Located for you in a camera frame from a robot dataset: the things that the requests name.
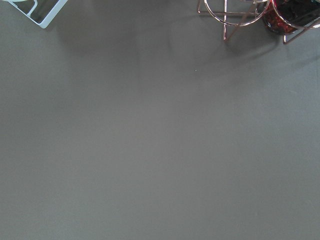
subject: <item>gray tabletop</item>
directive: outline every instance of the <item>gray tabletop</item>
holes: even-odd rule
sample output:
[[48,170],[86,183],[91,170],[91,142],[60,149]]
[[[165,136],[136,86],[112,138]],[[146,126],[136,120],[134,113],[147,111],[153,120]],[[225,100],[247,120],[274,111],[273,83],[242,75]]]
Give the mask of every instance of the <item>gray tabletop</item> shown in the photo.
[[0,2],[1,240],[319,239],[320,31],[195,9]]

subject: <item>gray surface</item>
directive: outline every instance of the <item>gray surface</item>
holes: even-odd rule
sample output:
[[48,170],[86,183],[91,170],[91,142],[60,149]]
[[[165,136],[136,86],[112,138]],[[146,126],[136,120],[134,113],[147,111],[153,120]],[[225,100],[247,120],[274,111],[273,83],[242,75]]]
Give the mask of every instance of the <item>gray surface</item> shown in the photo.
[[195,5],[0,2],[1,240],[319,239],[320,32]]

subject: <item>jar of red contents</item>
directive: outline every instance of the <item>jar of red contents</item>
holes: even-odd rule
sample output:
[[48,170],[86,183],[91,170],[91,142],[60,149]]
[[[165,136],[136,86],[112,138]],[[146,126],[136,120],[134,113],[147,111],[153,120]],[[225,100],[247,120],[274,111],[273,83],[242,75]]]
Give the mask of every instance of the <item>jar of red contents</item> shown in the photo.
[[320,17],[320,0],[271,1],[262,19],[270,31],[279,35],[292,34],[298,30],[294,26],[304,27]]

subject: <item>white plastic frame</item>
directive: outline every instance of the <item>white plastic frame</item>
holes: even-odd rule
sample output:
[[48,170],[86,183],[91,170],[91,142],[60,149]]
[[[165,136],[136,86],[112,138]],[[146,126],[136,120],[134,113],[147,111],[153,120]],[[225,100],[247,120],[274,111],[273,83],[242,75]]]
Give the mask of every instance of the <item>white plastic frame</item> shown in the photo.
[[51,11],[44,17],[44,19],[40,23],[36,22],[35,20],[33,20],[30,17],[31,14],[33,13],[33,11],[36,9],[36,7],[38,5],[38,1],[37,0],[33,0],[33,1],[34,1],[34,5],[33,5],[32,9],[28,13],[25,13],[22,10],[20,10],[18,8],[18,6],[14,2],[9,1],[9,3],[12,6],[14,6],[16,9],[18,9],[23,15],[25,15],[32,22],[37,24],[40,28],[45,29],[51,23],[51,21],[55,18],[55,16],[58,14],[58,12],[62,9],[62,7],[66,4],[66,2],[68,0],[58,0],[58,2],[54,5],[54,7],[51,9]]

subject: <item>white plastic object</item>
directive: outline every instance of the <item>white plastic object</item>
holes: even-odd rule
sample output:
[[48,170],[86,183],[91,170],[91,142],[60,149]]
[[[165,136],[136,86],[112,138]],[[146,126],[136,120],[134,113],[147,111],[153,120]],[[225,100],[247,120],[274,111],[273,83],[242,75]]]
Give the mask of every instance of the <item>white plastic object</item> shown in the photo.
[[49,13],[44,16],[43,20],[41,22],[36,22],[34,19],[31,18],[31,14],[35,11],[35,9],[38,6],[38,0],[30,0],[33,1],[33,7],[28,13],[23,12],[16,4],[15,2],[22,2],[24,0],[8,0],[8,2],[14,6],[16,9],[18,9],[22,14],[24,14],[28,19],[30,19],[32,22],[37,24],[40,28],[45,29],[49,23],[55,18],[55,16],[58,14],[58,12],[62,9],[62,7],[66,4],[68,0],[57,0],[56,4],[53,6],[53,8],[49,11]]

